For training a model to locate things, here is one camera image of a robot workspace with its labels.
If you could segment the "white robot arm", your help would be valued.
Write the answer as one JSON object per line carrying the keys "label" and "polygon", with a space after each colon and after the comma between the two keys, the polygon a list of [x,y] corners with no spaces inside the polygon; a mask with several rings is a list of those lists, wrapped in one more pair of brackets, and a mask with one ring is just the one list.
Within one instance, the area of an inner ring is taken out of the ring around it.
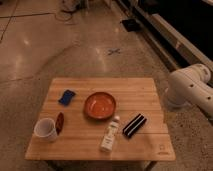
{"label": "white robot arm", "polygon": [[209,68],[194,64],[173,71],[168,76],[168,88],[164,102],[170,108],[182,108],[187,103],[198,106],[210,122],[213,122],[213,88],[208,85],[211,79]]}

